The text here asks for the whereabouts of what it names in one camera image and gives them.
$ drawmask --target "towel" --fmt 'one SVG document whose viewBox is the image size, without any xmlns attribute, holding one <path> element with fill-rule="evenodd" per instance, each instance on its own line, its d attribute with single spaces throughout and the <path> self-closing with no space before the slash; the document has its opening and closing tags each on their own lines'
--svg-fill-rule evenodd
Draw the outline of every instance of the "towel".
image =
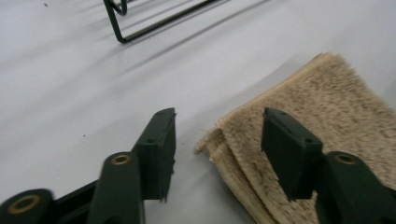
<svg viewBox="0 0 396 224">
<path fill-rule="evenodd" d="M 324 144 L 360 157 L 396 189 L 396 114 L 339 55 L 322 53 L 218 121 L 197 143 L 257 223 L 318 223 L 311 200 L 289 202 L 261 151 L 265 107 L 283 110 Z"/>
</svg>

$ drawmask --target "white surface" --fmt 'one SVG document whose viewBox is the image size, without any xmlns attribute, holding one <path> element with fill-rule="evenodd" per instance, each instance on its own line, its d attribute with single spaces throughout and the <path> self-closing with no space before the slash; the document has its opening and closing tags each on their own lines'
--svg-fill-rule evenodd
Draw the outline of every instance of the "white surface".
<svg viewBox="0 0 396 224">
<path fill-rule="evenodd" d="M 139 0 L 118 18 L 128 34 L 197 2 Z M 0 15 L 0 202 L 90 183 L 156 111 L 175 107 L 175 174 L 167 204 L 146 202 L 147 223 L 253 223 L 192 154 L 217 119 L 323 51 L 396 106 L 393 0 L 231 0 L 134 45 L 117 42 L 100 0 L 1 1 Z"/>
</svg>

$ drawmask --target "terry cloth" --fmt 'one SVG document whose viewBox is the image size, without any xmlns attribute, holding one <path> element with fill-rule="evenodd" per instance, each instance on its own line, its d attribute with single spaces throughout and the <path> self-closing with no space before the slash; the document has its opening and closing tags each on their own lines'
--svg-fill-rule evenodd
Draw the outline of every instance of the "terry cloth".
<svg viewBox="0 0 396 224">
<path fill-rule="evenodd" d="M 283 110 L 324 144 L 360 157 L 396 189 L 396 114 L 338 55 L 319 54 L 286 80 L 220 119 L 195 152 L 215 163 L 257 223 L 318 223 L 311 200 L 288 202 L 261 151 L 265 107 Z"/>
</svg>

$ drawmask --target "metal wire frame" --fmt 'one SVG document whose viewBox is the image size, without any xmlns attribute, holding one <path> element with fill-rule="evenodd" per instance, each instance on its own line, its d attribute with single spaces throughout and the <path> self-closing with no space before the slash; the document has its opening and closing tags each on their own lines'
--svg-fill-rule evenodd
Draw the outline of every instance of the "metal wire frame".
<svg viewBox="0 0 396 224">
<path fill-rule="evenodd" d="M 113 0 L 104 0 L 108 17 L 110 18 L 111 25 L 113 26 L 114 34 L 116 35 L 116 38 L 121 43 L 128 43 L 128 42 L 134 41 L 144 35 L 148 35 L 149 33 L 152 33 L 156 30 L 163 28 L 164 26 L 170 24 L 171 22 L 178 21 L 178 20 L 190 15 L 191 13 L 198 11 L 201 8 L 207 7 L 207 6 L 209 6 L 215 2 L 218 2 L 218 1 L 220 1 L 220 0 L 206 0 L 202 3 L 199 3 L 193 7 L 189 7 L 187 9 L 184 9 L 175 15 L 172 15 L 172 16 L 165 18 L 161 21 L 155 22 L 154 24 L 152 24 L 144 29 L 141 29 L 131 35 L 127 35 L 124 37 L 124 36 L 122 36 L 122 33 L 120 31 L 119 23 L 117 21 L 116 14 L 114 13 L 114 11 L 116 11 L 121 16 L 126 15 L 126 13 L 128 12 L 127 0 L 121 0 L 120 4 L 116 4 Z"/>
</svg>

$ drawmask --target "black metal linkage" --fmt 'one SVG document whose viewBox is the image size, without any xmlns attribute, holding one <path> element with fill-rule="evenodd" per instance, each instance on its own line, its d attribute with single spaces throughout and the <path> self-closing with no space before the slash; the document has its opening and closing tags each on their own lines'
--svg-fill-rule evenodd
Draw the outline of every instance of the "black metal linkage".
<svg viewBox="0 0 396 224">
<path fill-rule="evenodd" d="M 289 201 L 316 191 L 322 224 L 395 224 L 396 191 L 388 189 L 358 157 L 322 153 L 323 143 L 284 111 L 266 108 L 262 150 Z"/>
<path fill-rule="evenodd" d="M 109 156 L 98 180 L 54 200 L 30 189 L 0 204 L 2 224 L 145 223 L 144 200 L 166 199 L 175 163 L 175 109 L 157 112 L 130 152 Z"/>
<path fill-rule="evenodd" d="M 121 16 L 126 15 L 127 13 L 127 0 L 121 0 L 120 4 L 115 4 L 113 0 L 104 0 L 105 2 L 105 7 L 106 7 L 106 11 L 108 14 L 108 17 L 110 18 L 110 22 L 111 25 L 113 26 L 113 30 L 114 30 L 114 34 L 116 35 L 116 38 L 121 42 L 121 43 L 128 43 L 131 41 L 134 41 L 144 35 L 148 35 L 149 33 L 152 33 L 162 27 L 164 27 L 167 24 L 170 24 L 174 21 L 178 21 L 188 15 L 190 15 L 191 13 L 198 11 L 201 8 L 207 7 L 215 2 L 218 2 L 221 0 L 207 0 L 204 1 L 200 4 L 197 4 L 193 7 L 189 7 L 185 10 L 182 10 L 181 12 L 178 12 L 177 14 L 170 16 L 166 19 L 163 19 L 161 21 L 155 22 L 154 24 L 139 30 L 131 35 L 127 35 L 127 36 L 122 36 L 122 33 L 120 31 L 120 27 L 119 27 L 119 23 L 117 21 L 116 18 L 116 14 L 114 13 L 114 11 L 117 11 L 117 13 L 119 13 Z"/>
</svg>

